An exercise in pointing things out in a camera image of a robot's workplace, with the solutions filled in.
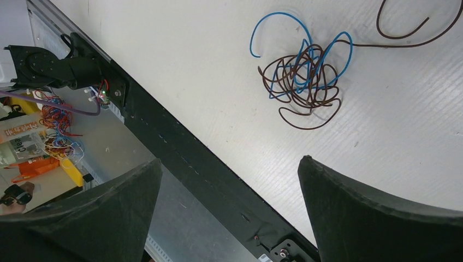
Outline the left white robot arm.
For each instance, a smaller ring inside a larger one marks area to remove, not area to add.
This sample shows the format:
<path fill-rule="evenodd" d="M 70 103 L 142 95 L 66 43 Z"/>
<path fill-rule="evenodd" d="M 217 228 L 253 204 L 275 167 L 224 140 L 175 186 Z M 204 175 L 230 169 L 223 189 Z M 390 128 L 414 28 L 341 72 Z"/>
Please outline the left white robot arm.
<path fill-rule="evenodd" d="M 99 85 L 103 74 L 96 58 L 79 56 L 77 33 L 61 34 L 61 40 L 70 48 L 64 58 L 36 46 L 8 45 L 16 77 L 10 79 L 13 89 L 40 89 L 69 87 L 78 90 Z"/>

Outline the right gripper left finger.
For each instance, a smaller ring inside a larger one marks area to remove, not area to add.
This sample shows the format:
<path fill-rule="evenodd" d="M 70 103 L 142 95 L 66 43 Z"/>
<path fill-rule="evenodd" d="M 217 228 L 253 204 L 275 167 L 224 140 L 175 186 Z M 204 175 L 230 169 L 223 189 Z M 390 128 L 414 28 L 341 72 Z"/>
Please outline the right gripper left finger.
<path fill-rule="evenodd" d="M 140 261 L 163 172 L 159 159 L 24 214 L 1 217 L 1 261 Z"/>

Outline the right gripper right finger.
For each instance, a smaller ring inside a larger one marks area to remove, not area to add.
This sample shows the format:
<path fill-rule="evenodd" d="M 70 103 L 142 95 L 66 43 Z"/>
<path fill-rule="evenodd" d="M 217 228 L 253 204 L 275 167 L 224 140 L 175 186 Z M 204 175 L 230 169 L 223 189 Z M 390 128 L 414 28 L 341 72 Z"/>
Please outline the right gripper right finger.
<path fill-rule="evenodd" d="M 394 196 L 304 156 L 298 177 L 322 261 L 462 261 L 462 212 Z"/>

